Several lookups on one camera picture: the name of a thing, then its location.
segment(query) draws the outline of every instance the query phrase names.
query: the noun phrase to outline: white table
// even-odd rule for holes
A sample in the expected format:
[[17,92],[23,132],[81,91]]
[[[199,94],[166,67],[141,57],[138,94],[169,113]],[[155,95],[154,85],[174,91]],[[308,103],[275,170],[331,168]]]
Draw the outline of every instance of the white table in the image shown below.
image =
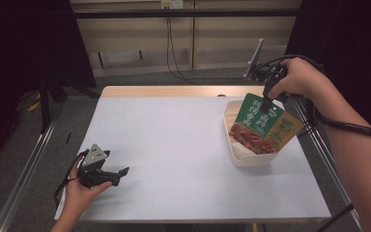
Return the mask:
[[[97,143],[110,150],[104,171],[117,172],[126,166],[130,170],[118,187],[100,195],[80,219],[246,223],[329,218],[327,204],[296,138],[269,166],[237,167],[231,162],[222,113],[228,101],[242,100],[247,92],[260,94],[262,89],[106,88],[80,150]],[[216,94],[241,97],[219,98]]]

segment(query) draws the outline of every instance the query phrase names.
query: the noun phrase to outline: white plastic container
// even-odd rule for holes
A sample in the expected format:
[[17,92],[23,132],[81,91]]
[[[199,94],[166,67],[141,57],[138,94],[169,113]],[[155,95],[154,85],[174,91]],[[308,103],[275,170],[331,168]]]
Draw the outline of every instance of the white plastic container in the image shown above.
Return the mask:
[[229,101],[224,111],[224,124],[229,141],[232,162],[236,166],[269,165],[271,161],[278,155],[278,153],[255,154],[249,149],[245,148],[240,142],[230,137],[228,134],[228,131],[230,131],[237,118],[242,104],[243,101]]

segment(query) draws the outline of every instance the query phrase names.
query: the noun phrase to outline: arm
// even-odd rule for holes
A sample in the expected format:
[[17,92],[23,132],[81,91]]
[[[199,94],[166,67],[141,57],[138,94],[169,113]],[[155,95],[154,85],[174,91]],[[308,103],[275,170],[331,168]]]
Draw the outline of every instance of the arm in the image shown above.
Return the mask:
[[[71,170],[70,179],[77,178],[78,163],[79,160],[74,164],[74,167]],[[93,199],[111,187],[111,185],[111,182],[106,182],[95,188],[89,189],[80,185],[78,179],[70,181],[66,186],[65,206],[62,214],[59,216],[59,219],[50,231],[71,232],[77,224],[80,216],[87,208],[89,208],[90,204],[92,204]]]
[[[321,114],[334,121],[371,126],[346,102],[330,80],[307,62],[295,58],[281,63],[288,74],[270,91],[274,99],[284,91],[311,99]],[[360,216],[371,231],[371,137],[326,127],[337,172]]]

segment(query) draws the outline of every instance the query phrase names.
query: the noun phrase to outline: gray carpet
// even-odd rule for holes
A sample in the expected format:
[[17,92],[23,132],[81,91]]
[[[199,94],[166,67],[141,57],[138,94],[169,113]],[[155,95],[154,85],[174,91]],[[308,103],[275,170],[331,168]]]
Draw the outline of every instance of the gray carpet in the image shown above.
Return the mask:
[[[242,79],[245,69],[221,69],[188,71],[182,74],[200,85],[253,85],[255,83]],[[187,81],[173,77],[169,72],[137,74],[115,77],[98,77],[98,89],[109,85],[188,85]],[[86,130],[96,108],[97,100],[90,99],[73,89],[68,88],[68,100],[63,103],[52,103],[51,111],[59,111],[59,119],[44,149],[37,169],[27,187],[8,231],[48,231],[53,224],[55,203],[53,193],[62,181],[66,170],[78,152]],[[293,114],[296,110],[288,101],[286,108]],[[13,133],[0,150],[0,210],[14,187],[28,156],[32,153],[39,138],[42,126],[41,113],[37,109],[29,112],[20,111],[18,123]],[[313,146],[308,135],[300,138],[300,143],[315,178],[321,188],[332,214],[340,211],[345,205],[330,178],[325,165]],[[267,224],[267,231],[315,231],[321,224]],[[192,231],[244,231],[240,224],[199,224]],[[159,224],[95,224],[80,222],[75,231],[164,231]],[[327,231],[358,231],[350,215],[339,219]]]

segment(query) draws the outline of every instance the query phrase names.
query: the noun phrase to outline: snack package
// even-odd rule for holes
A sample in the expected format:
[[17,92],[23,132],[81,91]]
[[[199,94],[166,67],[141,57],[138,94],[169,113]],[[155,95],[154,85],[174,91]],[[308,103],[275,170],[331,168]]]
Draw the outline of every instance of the snack package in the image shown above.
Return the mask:
[[303,128],[300,120],[274,103],[269,112],[262,112],[262,101],[247,94],[242,102],[230,101],[224,112],[230,148],[239,165],[269,164]]

